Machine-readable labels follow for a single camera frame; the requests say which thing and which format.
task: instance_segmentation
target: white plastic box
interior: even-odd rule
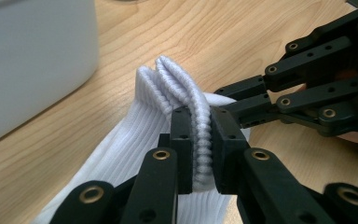
[[[98,47],[91,0],[0,0],[0,137],[83,84]]]

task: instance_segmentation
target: black plastic part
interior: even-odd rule
[[[347,3],[353,7],[358,7],[358,0],[347,0]]]
[[[266,92],[266,85],[261,75],[250,77],[240,82],[225,86],[214,93],[223,95],[235,100],[241,100]]]
[[[86,182],[65,198],[55,212],[51,224],[89,224],[113,221],[115,211],[111,209],[114,188],[103,181]]]
[[[158,138],[157,147],[169,147],[170,141],[170,135],[168,133],[161,133]]]
[[[344,183],[327,185],[324,209],[336,223],[358,224],[358,188]]]
[[[193,143],[191,115],[187,107],[174,109],[170,135],[170,148],[178,156],[178,193],[193,191]]]
[[[174,150],[158,147],[147,152],[120,223],[176,223],[176,173]]]
[[[334,223],[273,153],[245,150],[241,170],[265,223]]]
[[[277,106],[282,113],[291,113],[313,106],[326,105],[342,98],[350,98],[357,93],[358,77],[353,77],[281,96],[277,100]]]
[[[277,119],[278,110],[274,109],[275,107],[266,93],[221,106],[228,110],[243,128]]]
[[[211,107],[213,176],[221,194],[238,194],[239,158],[249,144],[228,111]]]
[[[302,83],[310,88],[333,81],[335,72],[350,64],[351,47],[351,41],[342,36],[271,64],[264,77],[267,88],[282,91]]]
[[[314,29],[308,36],[288,43],[283,59],[336,39],[338,36],[357,35],[356,32],[352,30],[352,27],[357,26],[357,23],[358,9],[344,17]]]

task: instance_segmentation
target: wooden surface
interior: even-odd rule
[[[352,11],[344,2],[97,0],[97,72],[77,91],[0,139],[0,223],[30,222],[66,185],[126,115],[140,65],[152,66],[160,54],[168,55],[204,91],[215,91],[263,74],[281,58],[286,43]],[[322,191],[326,183],[338,181],[358,186],[358,145],[279,121],[254,128],[250,143],[276,153],[312,189]]]

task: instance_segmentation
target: white fabric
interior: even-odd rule
[[[210,142],[210,105],[235,102],[205,93],[174,61],[161,56],[157,70],[140,67],[136,75],[135,99],[128,115],[87,159],[70,183],[42,210],[34,223],[48,223],[69,192],[90,180],[117,186],[139,171],[145,153],[156,147],[160,133],[170,131],[172,111],[187,105],[194,134],[193,190],[179,195],[178,223],[221,223],[229,196],[214,188]]]

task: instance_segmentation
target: screw hole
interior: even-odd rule
[[[159,161],[168,159],[170,157],[170,155],[171,154],[166,150],[159,150],[159,151],[156,151],[155,153],[153,153],[153,157]]]
[[[325,109],[324,116],[327,118],[333,118],[336,115],[336,111],[333,109]]]
[[[147,223],[153,221],[156,218],[156,216],[157,214],[153,209],[145,209],[139,214],[139,219]]]
[[[79,200],[82,203],[95,203],[103,197],[103,189],[99,186],[89,186],[84,189],[80,195]]]
[[[309,212],[305,212],[305,211],[301,211],[297,214],[297,217],[304,223],[316,223],[316,217],[309,213]]]
[[[346,202],[358,205],[358,192],[356,190],[340,187],[337,189],[337,194]]]
[[[289,45],[289,49],[296,49],[296,48],[298,48],[298,44],[296,44],[296,43]]]
[[[269,160],[269,154],[263,152],[263,151],[253,151],[252,156],[255,159],[258,159],[260,161],[267,161]]]
[[[278,68],[275,67],[275,66],[271,66],[271,67],[268,68],[268,71],[269,71],[270,73],[274,73],[274,72],[276,72],[277,70],[278,70]]]
[[[288,99],[288,98],[281,99],[281,104],[282,105],[290,105],[290,99]]]

